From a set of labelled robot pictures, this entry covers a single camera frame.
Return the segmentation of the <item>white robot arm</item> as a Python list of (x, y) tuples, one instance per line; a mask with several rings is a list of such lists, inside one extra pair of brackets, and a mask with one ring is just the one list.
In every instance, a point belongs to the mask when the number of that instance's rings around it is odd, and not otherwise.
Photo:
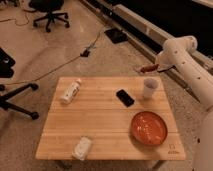
[(155, 63), (159, 72), (175, 66), (205, 107), (192, 171), (213, 171), (213, 76), (192, 58), (197, 46), (194, 36), (167, 39)]

